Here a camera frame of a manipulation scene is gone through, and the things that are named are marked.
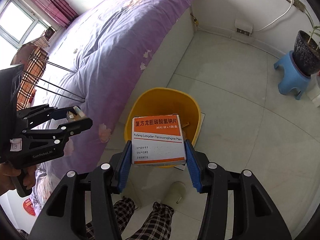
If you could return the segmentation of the person's left hand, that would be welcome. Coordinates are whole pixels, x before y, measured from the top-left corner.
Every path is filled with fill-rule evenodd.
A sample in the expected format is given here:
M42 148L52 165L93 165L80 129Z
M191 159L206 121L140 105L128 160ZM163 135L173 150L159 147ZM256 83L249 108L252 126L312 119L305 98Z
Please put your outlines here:
M26 175L23 179L23 185L27 189L31 189L35 186L35 171L37 166L30 166L26 168ZM12 182L12 178L15 178L21 174L21 170L17 170L9 163L1 163L0 165L0 195L7 193L9 190L16 189L16 186Z

